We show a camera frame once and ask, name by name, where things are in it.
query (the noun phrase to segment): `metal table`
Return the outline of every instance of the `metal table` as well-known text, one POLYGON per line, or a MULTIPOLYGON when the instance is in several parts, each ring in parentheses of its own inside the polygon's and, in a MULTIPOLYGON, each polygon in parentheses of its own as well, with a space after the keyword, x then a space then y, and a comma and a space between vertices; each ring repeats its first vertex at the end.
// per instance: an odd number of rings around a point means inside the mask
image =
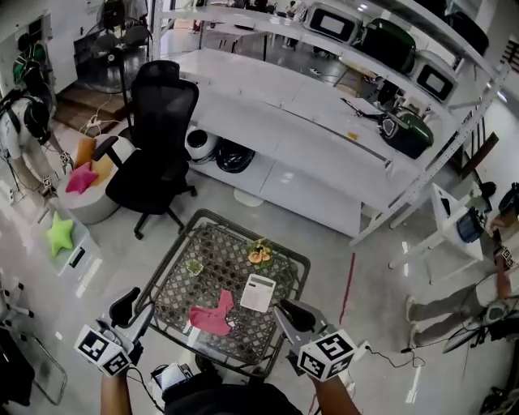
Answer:
POLYGON ((197 211, 144 288, 137 309, 155 302, 154 330, 227 369, 252 379, 267 378, 283 343, 272 308, 282 298, 300 298, 310 261, 270 242, 272 263, 265 268, 251 264, 249 245, 261 238, 208 210, 197 211), (187 270, 193 259, 204 265, 198 276, 187 270), (277 283, 266 313, 239 305, 251 273, 277 283), (189 307, 216 308, 222 289, 233 295, 234 308, 226 316, 232 327, 229 335, 216 336, 192 327, 189 307))

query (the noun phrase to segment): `pink cushion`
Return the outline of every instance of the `pink cushion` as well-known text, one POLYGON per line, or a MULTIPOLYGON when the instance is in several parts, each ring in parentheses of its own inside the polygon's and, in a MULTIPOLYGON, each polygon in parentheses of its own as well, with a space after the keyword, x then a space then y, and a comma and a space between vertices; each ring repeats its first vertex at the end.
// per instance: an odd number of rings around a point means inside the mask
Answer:
POLYGON ((92 182, 97 179, 99 174, 90 171, 91 163, 92 162, 89 161, 72 172, 71 180, 68 182, 65 189, 67 193, 78 191, 81 195, 88 189, 92 182))

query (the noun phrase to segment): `white shelf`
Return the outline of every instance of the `white shelf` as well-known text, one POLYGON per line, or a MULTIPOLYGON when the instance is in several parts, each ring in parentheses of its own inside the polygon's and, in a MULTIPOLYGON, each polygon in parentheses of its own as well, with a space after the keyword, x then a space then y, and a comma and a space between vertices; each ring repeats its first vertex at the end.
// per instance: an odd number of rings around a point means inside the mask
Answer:
POLYGON ((339 232, 356 237, 361 203, 276 161, 259 196, 339 232))
POLYGON ((189 166, 193 170, 207 174, 216 180, 220 180, 221 182, 252 193, 253 195, 259 195, 261 187, 267 180, 268 172, 270 172, 273 164, 274 160, 270 157, 256 153, 251 163, 241 173, 227 173, 220 169, 215 161, 209 161, 203 165, 190 163, 189 166))
POLYGON ((262 154, 241 173, 224 172, 215 161, 190 167, 351 237, 359 233, 359 201, 262 154))
POLYGON ((223 95, 262 101, 342 136, 347 136, 348 132, 355 133, 358 137, 351 143, 397 163, 399 168, 415 176, 423 167, 421 159, 412 160, 388 146, 380 137, 376 123, 356 117, 341 98, 366 113, 378 113, 372 105, 318 79, 257 59, 214 49, 196 50, 176 58, 175 62, 180 65, 184 79, 208 84, 223 95))
POLYGON ((407 175, 407 183, 386 179, 380 158, 291 113, 205 85, 199 90, 191 117, 199 128, 303 171, 379 211, 396 197, 395 186, 406 186, 415 177, 407 175))
POLYGON ((468 41, 459 35, 434 13, 414 0, 369 0, 370 2, 391 11, 403 20, 422 30, 443 47, 461 58, 470 59, 492 78, 496 75, 495 69, 468 41))
POLYGON ((258 11, 239 10, 221 6, 193 7, 174 11, 165 11, 163 17, 168 19, 197 19, 217 21, 227 24, 238 24, 248 28, 254 28, 261 32, 272 32, 278 35, 291 37, 303 43, 317 46, 334 53, 339 57, 343 57, 346 60, 355 62, 360 66, 364 66, 370 71, 375 72, 377 75, 394 83, 399 88, 408 92, 411 96, 414 96, 424 105, 430 106, 432 111, 442 117, 445 122, 457 122, 446 106, 439 103, 435 98, 403 74, 356 50, 352 46, 336 41, 331 37, 306 30, 300 23, 294 22, 291 19, 259 13, 258 11))

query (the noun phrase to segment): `green appliance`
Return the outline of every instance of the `green appliance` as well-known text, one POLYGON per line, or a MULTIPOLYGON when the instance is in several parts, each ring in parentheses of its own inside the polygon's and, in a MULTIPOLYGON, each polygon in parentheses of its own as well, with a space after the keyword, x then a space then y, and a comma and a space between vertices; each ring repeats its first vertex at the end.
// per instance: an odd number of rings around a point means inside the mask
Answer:
POLYGON ((358 117, 376 121, 382 139, 413 160, 418 159, 435 142, 431 129, 410 109, 396 107, 391 113, 367 114, 345 98, 341 100, 354 109, 358 117))
POLYGON ((356 47, 402 74, 413 69, 416 50, 413 37, 388 20, 374 19, 368 23, 356 47))

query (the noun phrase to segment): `yellow cushion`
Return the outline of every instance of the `yellow cushion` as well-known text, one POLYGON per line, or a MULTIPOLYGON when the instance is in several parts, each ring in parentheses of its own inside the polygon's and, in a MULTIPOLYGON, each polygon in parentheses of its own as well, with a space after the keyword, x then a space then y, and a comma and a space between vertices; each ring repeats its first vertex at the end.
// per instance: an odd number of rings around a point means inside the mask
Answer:
POLYGON ((93 161, 91 171, 96 172, 99 176, 92 182, 90 186, 97 186, 104 182, 112 173, 114 167, 113 161, 109 158, 108 154, 105 154, 99 161, 93 161))
POLYGON ((75 156, 74 168, 92 161, 92 154, 96 149, 96 139, 81 139, 78 144, 78 153, 75 156))

